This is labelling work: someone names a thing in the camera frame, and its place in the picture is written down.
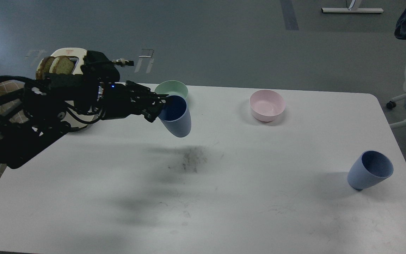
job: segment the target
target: green bowl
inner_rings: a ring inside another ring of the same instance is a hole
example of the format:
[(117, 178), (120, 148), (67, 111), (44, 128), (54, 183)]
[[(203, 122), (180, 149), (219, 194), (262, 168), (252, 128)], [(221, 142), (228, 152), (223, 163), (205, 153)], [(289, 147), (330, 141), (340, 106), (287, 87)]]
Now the green bowl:
[(176, 80), (169, 80), (159, 84), (154, 90), (155, 93), (159, 95), (179, 95), (183, 98), (187, 98), (187, 87), (183, 82)]

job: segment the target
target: bowl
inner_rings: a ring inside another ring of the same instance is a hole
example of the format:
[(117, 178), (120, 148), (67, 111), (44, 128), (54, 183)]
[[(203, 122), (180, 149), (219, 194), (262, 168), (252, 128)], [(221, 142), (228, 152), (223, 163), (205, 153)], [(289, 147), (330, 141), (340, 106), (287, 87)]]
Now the bowl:
[(183, 82), (168, 80), (159, 84), (154, 90), (159, 95), (178, 95), (187, 98), (187, 87)]
[(272, 90), (259, 90), (250, 96), (253, 116), (262, 122), (272, 122), (286, 107), (283, 97)]

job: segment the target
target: plastic cup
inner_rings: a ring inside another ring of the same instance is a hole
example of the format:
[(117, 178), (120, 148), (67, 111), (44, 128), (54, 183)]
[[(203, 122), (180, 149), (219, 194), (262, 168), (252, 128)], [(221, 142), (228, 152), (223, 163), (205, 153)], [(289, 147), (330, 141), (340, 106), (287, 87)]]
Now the plastic cup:
[(154, 92), (160, 95), (179, 95), (183, 98), (187, 98), (189, 91), (183, 82), (169, 80), (159, 84)]
[(393, 164), (377, 151), (365, 151), (353, 164), (347, 175), (350, 186), (363, 190), (380, 183), (393, 174)]
[(169, 95), (170, 100), (162, 108), (159, 119), (169, 132), (176, 137), (185, 137), (190, 133), (191, 121), (186, 100), (178, 95)]
[(250, 96), (252, 115), (262, 122), (272, 122), (286, 107), (283, 97), (272, 90), (259, 90)]

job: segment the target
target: bread slice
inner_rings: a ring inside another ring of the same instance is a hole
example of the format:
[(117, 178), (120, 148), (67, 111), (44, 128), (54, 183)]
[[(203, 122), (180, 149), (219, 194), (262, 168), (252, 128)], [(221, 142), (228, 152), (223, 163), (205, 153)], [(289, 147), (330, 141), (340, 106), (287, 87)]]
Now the bread slice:
[(47, 56), (40, 61), (35, 72), (35, 79), (43, 79), (43, 74), (50, 71), (51, 64), (53, 63), (54, 59), (54, 56)]
[(58, 56), (54, 59), (50, 67), (50, 73), (71, 74), (74, 63), (67, 56)]

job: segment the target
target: pink bowl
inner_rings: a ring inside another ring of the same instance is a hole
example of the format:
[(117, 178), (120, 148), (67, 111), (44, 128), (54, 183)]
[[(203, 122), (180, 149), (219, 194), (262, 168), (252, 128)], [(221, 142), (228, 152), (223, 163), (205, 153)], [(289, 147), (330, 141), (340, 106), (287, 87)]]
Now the pink bowl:
[(259, 121), (271, 122), (277, 119), (286, 107), (285, 100), (279, 93), (271, 90), (259, 90), (250, 96), (253, 116)]

